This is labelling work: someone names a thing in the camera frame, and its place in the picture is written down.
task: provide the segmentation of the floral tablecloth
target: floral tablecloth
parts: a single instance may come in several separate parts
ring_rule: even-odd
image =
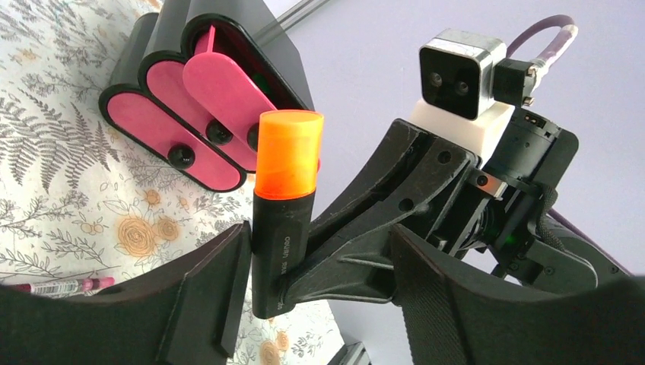
[[[159,267],[252,212],[253,178],[200,189],[100,116],[97,98],[135,20],[157,0],[0,2],[0,280]],[[343,345],[326,302],[271,320],[250,292],[230,364],[327,364]]]

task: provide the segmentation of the camera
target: camera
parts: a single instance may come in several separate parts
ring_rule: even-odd
[[[506,57],[502,40],[447,29],[419,50],[426,103],[475,120],[495,102],[493,70]]]

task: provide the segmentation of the pink slot insert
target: pink slot insert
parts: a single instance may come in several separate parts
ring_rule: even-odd
[[[213,116],[184,88],[183,69],[184,64],[175,61],[162,61],[152,65],[146,74],[148,88],[160,102],[197,129],[200,134],[206,136],[206,128],[213,120]],[[246,171],[256,170],[256,153],[249,147],[246,140],[233,138],[230,142],[217,147]]]
[[[275,106],[230,57],[212,52],[214,28],[197,44],[199,51],[184,66],[183,84],[188,93],[233,135],[245,141],[259,116]]]
[[[117,94],[108,102],[107,111],[118,126],[162,156],[176,144],[191,147],[195,163],[185,172],[208,188],[226,191],[239,185],[240,171],[148,98],[137,93]]]

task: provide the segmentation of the yellow flower print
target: yellow flower print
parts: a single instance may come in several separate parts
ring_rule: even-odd
[[[157,190],[150,189],[144,192],[144,200],[151,207],[154,207],[161,203],[161,195],[159,195],[159,192]]]
[[[184,211],[188,211],[190,209],[190,205],[188,204],[188,201],[186,198],[182,196],[177,197],[177,207],[182,208]]]
[[[160,218],[157,223],[152,226],[154,235],[166,241],[174,241],[180,235],[180,228],[177,222],[168,217]]]
[[[116,229],[119,245],[134,257],[152,255],[157,248],[157,240],[152,226],[141,218],[128,217]]]
[[[264,341],[260,345],[260,363],[262,365],[280,365],[280,351],[271,341]]]

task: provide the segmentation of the highlighter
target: highlighter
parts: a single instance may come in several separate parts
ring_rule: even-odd
[[[282,302],[279,278],[307,250],[323,123],[308,110],[260,115],[251,239],[253,314],[260,319],[294,308]]]

